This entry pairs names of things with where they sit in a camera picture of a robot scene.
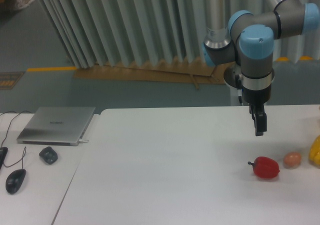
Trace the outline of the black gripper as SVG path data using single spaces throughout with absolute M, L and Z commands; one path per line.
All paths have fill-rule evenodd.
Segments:
M 261 90 L 250 90 L 242 85 L 237 85 L 239 102 L 241 104 L 243 102 L 250 104 L 249 113 L 254 122 L 255 135 L 257 137 L 263 136 L 267 131 L 267 114 L 265 113 L 264 103 L 271 97 L 271 88 L 272 86 L 270 85 Z

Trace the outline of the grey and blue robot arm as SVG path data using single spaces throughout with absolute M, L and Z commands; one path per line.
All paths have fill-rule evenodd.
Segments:
M 267 131 L 264 105 L 270 99 L 275 41 L 317 30 L 320 9 L 299 0 L 266 0 L 271 12 L 259 15 L 247 10 L 230 12 L 229 0 L 205 0 L 206 37 L 202 44 L 209 66 L 230 62 L 240 73 L 225 72 L 224 79 L 247 102 L 255 134 Z

